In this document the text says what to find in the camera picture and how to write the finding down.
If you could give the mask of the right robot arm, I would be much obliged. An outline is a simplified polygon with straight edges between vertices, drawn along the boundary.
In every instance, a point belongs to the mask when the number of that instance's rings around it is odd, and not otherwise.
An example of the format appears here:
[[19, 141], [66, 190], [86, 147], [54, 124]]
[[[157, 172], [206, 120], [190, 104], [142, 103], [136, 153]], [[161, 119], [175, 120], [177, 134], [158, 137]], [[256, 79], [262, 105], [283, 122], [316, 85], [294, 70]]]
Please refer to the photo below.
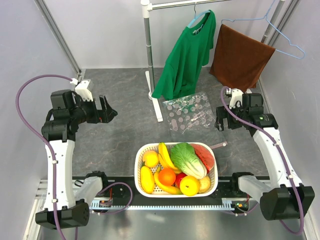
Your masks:
[[262, 183], [250, 172], [232, 174], [229, 191], [235, 197], [248, 194], [259, 203], [268, 221], [303, 218], [315, 192], [305, 186], [293, 169], [282, 145], [280, 130], [275, 117], [264, 112], [264, 99], [259, 93], [244, 93], [234, 88], [224, 88], [221, 97], [230, 98], [216, 108], [215, 127], [224, 131], [246, 128], [257, 144], [269, 175], [269, 184]]

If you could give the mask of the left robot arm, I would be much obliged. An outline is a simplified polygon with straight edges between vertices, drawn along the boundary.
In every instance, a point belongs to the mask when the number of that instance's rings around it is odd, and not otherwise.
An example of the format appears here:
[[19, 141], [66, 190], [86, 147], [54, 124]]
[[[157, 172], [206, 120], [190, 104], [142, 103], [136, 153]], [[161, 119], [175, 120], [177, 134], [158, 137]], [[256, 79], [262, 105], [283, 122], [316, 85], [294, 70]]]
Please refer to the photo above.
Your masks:
[[35, 215], [38, 225], [56, 230], [86, 226], [93, 199], [110, 191], [103, 171], [93, 171], [84, 177], [81, 187], [74, 191], [72, 160], [79, 125], [107, 124], [117, 111], [99, 96], [101, 109], [94, 100], [85, 100], [72, 90], [55, 91], [50, 96], [52, 108], [46, 116], [41, 134], [46, 142], [48, 160], [47, 194], [44, 209]]

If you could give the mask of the green plastic cabbage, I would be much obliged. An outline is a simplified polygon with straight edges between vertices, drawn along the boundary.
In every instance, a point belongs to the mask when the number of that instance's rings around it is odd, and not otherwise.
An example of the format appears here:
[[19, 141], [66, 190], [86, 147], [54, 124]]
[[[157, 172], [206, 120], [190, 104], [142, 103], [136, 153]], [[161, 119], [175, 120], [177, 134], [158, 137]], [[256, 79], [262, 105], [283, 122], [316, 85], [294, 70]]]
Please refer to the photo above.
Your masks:
[[170, 159], [174, 166], [187, 176], [203, 179], [207, 175], [207, 168], [198, 158], [195, 149], [186, 142], [176, 144], [170, 150]]

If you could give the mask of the clear dotted zip bag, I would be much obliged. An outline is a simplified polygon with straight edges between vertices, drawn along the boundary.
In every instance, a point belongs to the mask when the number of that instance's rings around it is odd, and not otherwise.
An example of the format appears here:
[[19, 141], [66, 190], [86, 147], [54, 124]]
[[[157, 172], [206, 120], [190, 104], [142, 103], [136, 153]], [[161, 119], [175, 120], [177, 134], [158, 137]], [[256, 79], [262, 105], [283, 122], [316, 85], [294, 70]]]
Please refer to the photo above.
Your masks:
[[167, 100], [162, 105], [173, 141], [202, 143], [211, 149], [227, 145], [224, 135], [215, 127], [216, 114], [205, 92]]

